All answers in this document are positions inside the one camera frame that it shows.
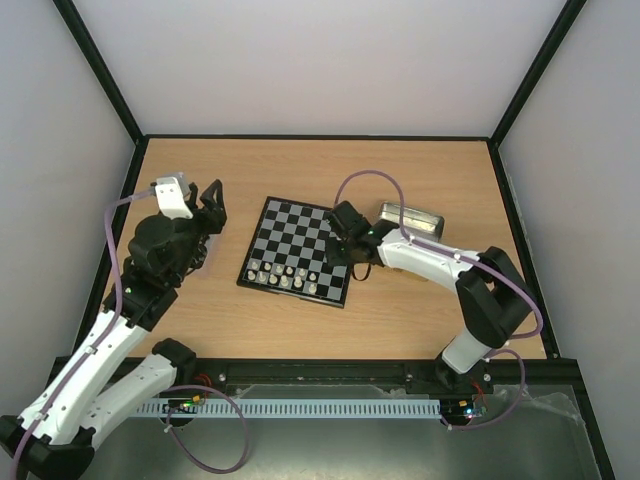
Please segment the gold tin of white pieces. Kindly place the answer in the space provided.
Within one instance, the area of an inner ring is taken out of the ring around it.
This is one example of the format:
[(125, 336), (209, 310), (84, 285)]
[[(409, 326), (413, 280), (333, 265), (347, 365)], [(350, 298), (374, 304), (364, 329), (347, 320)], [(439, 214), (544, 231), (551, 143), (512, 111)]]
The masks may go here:
[[(417, 236), (419, 240), (440, 242), (445, 226), (441, 215), (405, 207), (403, 220), (410, 235)], [(385, 267), (410, 272), (441, 286), (448, 282), (446, 262), (434, 252), (409, 244), (400, 230), (392, 230), (384, 238), (379, 256)]]

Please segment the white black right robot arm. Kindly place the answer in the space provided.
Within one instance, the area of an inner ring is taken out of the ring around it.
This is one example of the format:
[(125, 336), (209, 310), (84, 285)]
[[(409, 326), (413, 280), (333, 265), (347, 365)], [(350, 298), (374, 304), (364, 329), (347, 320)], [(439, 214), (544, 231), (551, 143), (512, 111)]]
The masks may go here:
[(460, 390), (471, 369), (502, 347), (533, 311), (531, 295), (503, 250), (459, 250), (402, 229), (369, 221), (347, 201), (330, 210), (333, 236), (326, 243), (331, 266), (388, 267), (417, 275), (457, 295), (464, 327), (438, 356), (436, 379), (445, 390)]

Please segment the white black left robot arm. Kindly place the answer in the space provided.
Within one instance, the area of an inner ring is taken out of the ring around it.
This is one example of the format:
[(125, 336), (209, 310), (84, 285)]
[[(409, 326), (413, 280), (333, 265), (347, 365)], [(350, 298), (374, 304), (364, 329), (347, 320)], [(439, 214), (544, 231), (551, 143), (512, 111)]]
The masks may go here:
[(165, 339), (133, 371), (109, 382), (177, 300), (187, 276), (203, 266), (210, 238), (227, 221), (220, 180), (200, 191), (180, 175), (161, 177), (114, 202), (105, 217), (148, 196), (155, 197), (158, 211), (138, 223), (126, 259), (112, 262), (114, 285), (84, 341), (28, 407), (1, 418), (12, 479), (20, 469), (41, 479), (79, 478), (138, 406), (194, 377), (195, 352)]

